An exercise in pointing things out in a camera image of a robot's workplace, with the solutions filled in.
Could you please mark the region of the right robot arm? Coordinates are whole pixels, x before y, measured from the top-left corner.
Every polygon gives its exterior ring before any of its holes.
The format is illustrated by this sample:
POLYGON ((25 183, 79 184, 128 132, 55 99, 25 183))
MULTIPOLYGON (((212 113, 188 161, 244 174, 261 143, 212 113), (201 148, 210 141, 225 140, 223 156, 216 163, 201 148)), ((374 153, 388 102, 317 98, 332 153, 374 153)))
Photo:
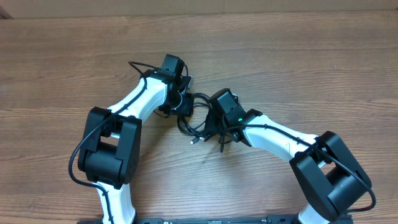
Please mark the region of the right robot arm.
POLYGON ((288 162, 307 199, 307 206, 294 223, 337 223, 355 212, 353 204, 364 194, 374 208, 372 183, 339 135, 327 131, 320 136, 305 134, 272 121, 258 110, 245 111, 238 97, 224 88, 209 97, 210 110, 205 126, 210 136, 220 135, 249 147, 264 149, 288 162))

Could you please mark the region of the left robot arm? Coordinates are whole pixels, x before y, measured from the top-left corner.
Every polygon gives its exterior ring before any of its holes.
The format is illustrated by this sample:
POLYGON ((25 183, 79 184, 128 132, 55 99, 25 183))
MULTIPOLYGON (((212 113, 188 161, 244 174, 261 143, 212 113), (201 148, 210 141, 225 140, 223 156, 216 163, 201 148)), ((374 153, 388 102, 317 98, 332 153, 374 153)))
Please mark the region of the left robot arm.
POLYGON ((83 139, 70 162, 86 174, 87 182, 71 179, 97 190, 103 208, 99 223, 134 223, 130 182, 137 169, 142 124, 159 110, 166 114, 191 116, 193 95, 188 93, 192 76, 185 62, 166 55, 161 67, 149 65, 140 72, 139 84, 119 103, 94 107, 87 116, 83 139))

